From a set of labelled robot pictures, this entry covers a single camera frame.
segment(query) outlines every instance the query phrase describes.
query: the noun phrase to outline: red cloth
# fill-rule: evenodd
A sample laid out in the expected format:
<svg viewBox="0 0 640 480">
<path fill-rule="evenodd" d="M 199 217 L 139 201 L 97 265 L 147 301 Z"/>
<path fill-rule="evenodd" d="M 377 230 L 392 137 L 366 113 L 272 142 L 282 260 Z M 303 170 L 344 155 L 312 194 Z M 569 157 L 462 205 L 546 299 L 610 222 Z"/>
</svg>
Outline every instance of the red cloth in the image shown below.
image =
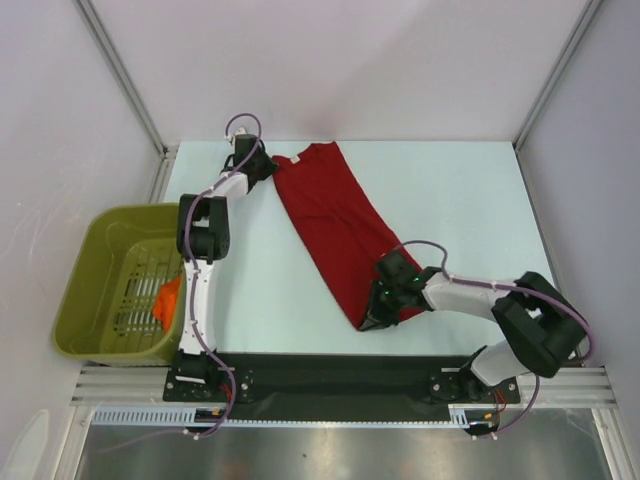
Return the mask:
<svg viewBox="0 0 640 480">
<path fill-rule="evenodd" d="M 311 144 L 293 161 L 273 159 L 280 165 L 273 176 L 276 189 L 296 231 L 345 315 L 359 328 L 371 283 L 378 278 L 375 264 L 400 240 L 369 202 L 335 142 Z M 405 310 L 401 321 L 419 312 Z"/>
</svg>

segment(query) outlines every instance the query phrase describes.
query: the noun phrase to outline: wire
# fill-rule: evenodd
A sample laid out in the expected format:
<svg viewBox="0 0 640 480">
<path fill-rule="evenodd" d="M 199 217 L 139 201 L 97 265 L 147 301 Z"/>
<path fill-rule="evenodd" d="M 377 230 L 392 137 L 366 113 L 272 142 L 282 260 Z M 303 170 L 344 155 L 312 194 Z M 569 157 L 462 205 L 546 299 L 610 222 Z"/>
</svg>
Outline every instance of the wire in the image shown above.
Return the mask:
<svg viewBox="0 0 640 480">
<path fill-rule="evenodd" d="M 191 295 L 189 296 L 189 316 L 190 316 L 190 321 L 191 321 L 191 327 L 193 329 L 193 333 L 198 341 L 198 343 L 200 344 L 200 346 L 202 347 L 202 349 L 207 353 L 207 355 L 209 355 L 209 357 L 211 357 L 219 366 L 220 368 L 229 376 L 229 380 L 231 383 L 231 389 L 229 390 L 229 387 L 227 387 L 225 385 L 225 393 L 227 394 L 227 408 L 225 409 L 224 413 L 222 414 L 222 416 L 216 421 L 216 423 L 209 429 L 207 429 L 206 431 L 202 432 L 202 433 L 196 433 L 195 435 L 193 435 L 193 439 L 197 440 L 198 438 L 207 438 L 211 435 L 213 435 L 218 428 L 220 428 L 220 425 L 222 425 L 227 418 L 229 417 L 229 414 L 231 413 L 231 409 L 233 408 L 233 405 L 235 404 L 235 399 L 236 399 L 236 390 L 237 390 L 237 385 L 236 385 L 236 378 L 233 374 L 233 371 L 229 368 L 229 366 L 224 363 L 213 351 L 211 351 L 211 349 L 209 348 L 209 346 L 205 343 L 204 339 L 202 338 L 202 335 L 200 334 L 200 332 L 198 331 L 198 321 L 196 319 L 196 315 L 195 315 L 195 291 L 196 291 L 196 285 L 198 282 L 198 274 L 199 274 L 199 269 L 198 269 L 198 263 L 196 261 L 195 256 L 193 255 L 193 251 L 191 249 L 191 221 L 193 220 L 193 214 L 195 212 L 196 207 L 198 206 L 198 203 L 200 203 L 200 201 L 209 193 L 212 193 L 215 191 L 216 188 L 220 187 L 220 185 L 222 185 L 224 182 L 226 182 L 230 177 L 232 177 L 233 175 L 235 175 L 248 161 L 249 159 L 253 156 L 254 153 L 256 153 L 258 146 L 259 145 L 263 145 L 264 143 L 262 142 L 262 123 L 260 123 L 260 120 L 258 119 L 258 117 L 256 117 L 254 114 L 252 113 L 239 113 L 237 115 L 234 115 L 233 117 L 231 117 L 231 119 L 227 122 L 227 125 L 225 127 L 224 130 L 224 134 L 225 136 L 229 135 L 229 129 L 231 128 L 231 125 L 233 124 L 233 122 L 235 122 L 236 120 L 238 120 L 239 118 L 243 118 L 243 117 L 249 117 L 252 118 L 253 120 L 255 120 L 257 126 L 258 126 L 258 134 L 257 134 L 257 140 L 254 143 L 253 147 L 251 148 L 251 150 L 249 151 L 249 153 L 247 154 L 247 156 L 237 165 L 233 168 L 233 170 L 231 170 L 229 172 L 228 175 L 225 175 L 223 177 L 220 177 L 211 187 L 207 188 L 204 192 L 200 193 L 191 203 L 191 206 L 189 207 L 188 213 L 187 213 L 187 219 L 186 219 L 186 225 L 185 225 L 185 232 L 184 232 L 184 244 L 185 244 L 185 250 L 187 253 L 187 256 L 189 257 L 189 261 L 193 262 L 193 266 L 194 266 L 194 274 L 193 274 L 193 283 L 191 286 Z M 117 445 L 114 445 L 112 447 L 107 447 L 107 448 L 103 448 L 103 449 L 99 449 L 96 450 L 97 453 L 109 453 L 109 452 L 113 452 L 115 450 L 119 450 L 121 448 L 125 448 L 131 445 L 134 445 L 138 442 L 144 441 L 144 440 L 148 440 L 151 438 L 155 438 L 155 437 L 159 437 L 159 436 L 163 436 L 163 435 L 167 435 L 167 434 L 175 434 L 175 433 L 182 433 L 182 434 L 186 434 L 188 433 L 188 431 L 186 429 L 166 429 L 166 430 L 160 430 L 157 432 L 151 432 L 147 435 L 143 435 L 141 437 L 137 437 L 134 438 L 132 440 L 128 440 L 126 442 L 123 443 L 119 443 Z"/>
<path fill-rule="evenodd" d="M 497 414 L 500 414 L 507 409 L 507 399 L 504 398 L 504 395 L 500 390 L 496 390 L 494 396 L 496 397 L 496 406 L 500 407 L 500 403 L 502 403 L 502 408 L 498 408 L 496 412 Z"/>
<path fill-rule="evenodd" d="M 537 292 L 530 288 L 518 287 L 517 285 L 508 285 L 505 283 L 483 282 L 481 280 L 469 280 L 466 278 L 460 278 L 460 277 L 451 275 L 446 268 L 447 260 L 449 259 L 449 252 L 444 246 L 436 242 L 431 242 L 429 240 L 409 240 L 408 242 L 401 243 L 400 245 L 395 247 L 394 250 L 405 247 L 407 245 L 429 245 L 430 247 L 434 247 L 440 250 L 443 254 L 442 262 L 440 263 L 442 275 L 451 283 L 468 285 L 471 287 L 488 288 L 491 290 L 495 289 L 495 290 L 523 293 L 525 295 L 531 295 L 532 297 L 539 298 L 540 300 L 547 302 L 552 307 L 555 307 L 558 310 L 561 310 L 562 312 L 569 315 L 573 320 L 575 320 L 578 323 L 578 325 L 580 325 L 580 327 L 582 327 L 585 335 L 589 339 L 589 351 L 580 360 L 587 360 L 593 355 L 595 351 L 596 342 L 595 342 L 594 334 L 593 334 L 593 331 L 591 330 L 591 327 L 589 327 L 589 324 L 587 323 L 587 321 L 584 318 L 582 318 L 582 316 L 578 312 L 576 312 L 570 307 L 567 307 L 564 303 L 559 302 L 558 300 L 550 297 L 549 295 L 545 295 L 544 293 Z M 509 423 L 508 425 L 505 425 L 502 428 L 499 428 L 497 432 L 494 432 L 494 433 L 501 433 L 501 432 L 506 432 L 510 430 L 516 424 L 518 424 L 527 415 L 527 413 L 531 411 L 531 409 L 533 408 L 533 404 L 536 402 L 536 399 L 538 398 L 538 393 L 540 393 L 540 377 L 538 375 L 536 375 L 535 377 L 536 377 L 536 385 L 535 385 L 535 388 L 533 389 L 533 394 L 531 395 L 531 399 L 529 400 L 529 403 L 527 404 L 527 406 L 520 413 L 520 415 L 518 415 L 514 420 L 511 421 L 511 423 Z M 491 435 L 484 435 L 480 438 L 491 438 Z"/>
</svg>

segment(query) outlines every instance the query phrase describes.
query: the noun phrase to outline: metal floor panel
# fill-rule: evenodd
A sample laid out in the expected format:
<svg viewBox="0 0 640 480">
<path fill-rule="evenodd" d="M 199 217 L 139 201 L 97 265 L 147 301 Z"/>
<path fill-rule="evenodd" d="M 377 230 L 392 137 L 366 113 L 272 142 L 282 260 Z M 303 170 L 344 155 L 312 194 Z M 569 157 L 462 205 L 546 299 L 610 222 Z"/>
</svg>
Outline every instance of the metal floor panel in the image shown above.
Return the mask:
<svg viewBox="0 0 640 480">
<path fill-rule="evenodd" d="M 102 479 L 610 479 L 589 410 L 536 410 L 498 441 L 461 430 L 223 428 L 193 441 L 92 426 L 76 480 Z"/>
</svg>

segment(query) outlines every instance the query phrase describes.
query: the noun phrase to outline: robotic arm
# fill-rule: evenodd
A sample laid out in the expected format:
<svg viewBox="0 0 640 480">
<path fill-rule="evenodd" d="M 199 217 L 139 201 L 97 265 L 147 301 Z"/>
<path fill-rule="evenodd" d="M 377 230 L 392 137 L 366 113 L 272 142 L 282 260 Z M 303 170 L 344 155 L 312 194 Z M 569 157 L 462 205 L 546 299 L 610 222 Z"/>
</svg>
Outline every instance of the robotic arm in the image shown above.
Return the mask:
<svg viewBox="0 0 640 480">
<path fill-rule="evenodd" d="M 400 311 L 407 307 L 467 313 L 500 326 L 506 340 L 478 350 L 463 369 L 471 390 L 482 391 L 527 372 L 551 378 L 585 337 L 573 318 L 544 300 L 455 283 L 440 268 L 420 271 L 399 250 L 382 257 L 376 270 L 380 279 L 373 282 L 362 330 L 397 324 Z M 500 283 L 538 292 L 572 308 L 538 273 L 527 272 L 517 280 Z"/>
<path fill-rule="evenodd" d="M 247 158 L 255 142 L 260 142 L 256 152 L 238 172 L 231 175 L 234 167 Z M 177 248 L 184 258 L 186 280 L 184 318 L 191 318 L 189 299 L 197 299 L 193 302 L 195 318 L 203 319 L 197 324 L 198 332 L 204 344 L 213 352 L 216 350 L 216 339 L 211 319 L 214 318 L 215 285 L 221 262 L 227 256 L 230 245 L 228 206 L 247 195 L 257 182 L 271 176 L 278 167 L 255 135 L 237 134 L 233 137 L 233 146 L 234 153 L 229 155 L 220 173 L 220 178 L 228 178 L 198 202 L 190 219 L 189 240 L 195 261 L 187 254 L 185 230 L 189 208 L 197 196 L 182 195 L 178 214 Z M 195 273 L 198 274 L 197 282 L 194 282 Z M 172 368 L 176 371 L 175 380 L 180 382 L 200 385 L 218 383 L 218 365 L 205 352 L 189 321 L 184 322 Z"/>
</svg>

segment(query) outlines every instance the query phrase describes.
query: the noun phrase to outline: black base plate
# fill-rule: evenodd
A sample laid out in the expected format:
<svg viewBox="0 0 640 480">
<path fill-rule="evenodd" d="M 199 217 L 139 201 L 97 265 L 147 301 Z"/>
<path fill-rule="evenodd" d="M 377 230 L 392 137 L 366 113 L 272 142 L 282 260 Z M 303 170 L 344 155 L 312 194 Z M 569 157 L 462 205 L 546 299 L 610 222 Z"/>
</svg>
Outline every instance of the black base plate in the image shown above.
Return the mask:
<svg viewBox="0 0 640 480">
<path fill-rule="evenodd" d="M 220 354 L 234 368 L 236 404 L 230 418 L 268 421 L 409 422 L 449 420 L 448 403 L 495 406 L 493 392 L 478 401 L 456 390 L 456 368 L 468 357 Z M 175 379 L 169 369 L 167 402 L 224 403 L 217 388 Z M 515 379 L 498 386 L 520 402 Z"/>
</svg>

